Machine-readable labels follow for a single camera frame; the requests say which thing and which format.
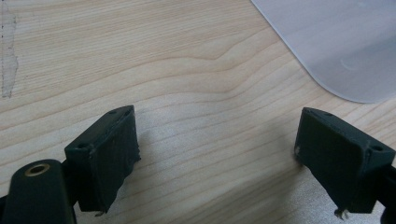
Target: wood grain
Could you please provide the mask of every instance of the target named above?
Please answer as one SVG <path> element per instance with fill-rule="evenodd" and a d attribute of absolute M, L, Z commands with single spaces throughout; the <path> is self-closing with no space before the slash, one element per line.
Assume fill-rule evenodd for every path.
<path fill-rule="evenodd" d="M 344 223 L 291 150 L 301 109 L 396 147 L 396 100 L 323 90 L 249 1 L 5 1 L 19 68 L 0 100 L 0 195 L 21 166 L 134 105 L 140 161 L 101 217 L 79 223 Z M 378 222 L 352 215 L 347 223 Z"/>

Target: wooden table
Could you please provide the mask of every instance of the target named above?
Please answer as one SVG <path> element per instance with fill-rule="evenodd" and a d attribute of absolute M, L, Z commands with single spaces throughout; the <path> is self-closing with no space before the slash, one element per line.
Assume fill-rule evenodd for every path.
<path fill-rule="evenodd" d="M 338 220 L 292 148 L 304 106 L 396 147 L 396 99 L 323 90 L 248 1 L 2 2 L 0 195 L 31 161 L 108 110 L 134 105 L 142 161 L 110 211 L 79 223 L 379 223 Z"/>

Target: white plastic sheet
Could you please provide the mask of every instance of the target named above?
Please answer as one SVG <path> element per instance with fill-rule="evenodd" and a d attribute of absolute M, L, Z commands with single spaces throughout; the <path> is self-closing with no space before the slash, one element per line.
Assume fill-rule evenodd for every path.
<path fill-rule="evenodd" d="M 308 73 L 350 101 L 396 95 L 396 0 L 252 0 Z"/>

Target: screw hole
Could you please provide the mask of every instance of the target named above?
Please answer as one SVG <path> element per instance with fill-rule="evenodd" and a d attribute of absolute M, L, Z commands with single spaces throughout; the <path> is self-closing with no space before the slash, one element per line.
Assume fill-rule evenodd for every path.
<path fill-rule="evenodd" d="M 372 149 L 375 150 L 375 151 L 382 151 L 382 150 L 384 150 L 384 148 L 382 148 L 382 147 L 372 147 Z"/>
<path fill-rule="evenodd" d="M 46 163 L 41 163 L 38 165 L 34 165 L 32 167 L 30 167 L 26 172 L 25 175 L 26 176 L 36 176 L 36 175 L 41 175 L 44 174 L 48 171 L 48 169 L 50 168 L 49 164 Z"/>
<path fill-rule="evenodd" d="M 81 144 L 78 144 L 78 148 L 84 148 L 84 147 L 87 147 L 89 144 L 88 143 L 81 143 Z"/>
<path fill-rule="evenodd" d="M 125 112 L 124 116 L 128 116 L 129 114 L 131 114 L 131 110 L 128 110 L 127 112 Z"/>

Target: black plastic part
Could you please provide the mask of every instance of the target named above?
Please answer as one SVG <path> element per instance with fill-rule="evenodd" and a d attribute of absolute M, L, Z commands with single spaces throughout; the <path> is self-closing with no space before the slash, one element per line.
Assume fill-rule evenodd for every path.
<path fill-rule="evenodd" d="M 76 223 L 60 162 L 35 161 L 12 176 L 2 223 Z"/>
<path fill-rule="evenodd" d="M 65 149 L 70 200 L 81 211 L 107 212 L 124 178 L 140 160 L 134 107 L 121 107 L 104 114 Z"/>
<path fill-rule="evenodd" d="M 395 151 L 332 114 L 304 108 L 295 155 L 340 211 L 371 213 Z"/>

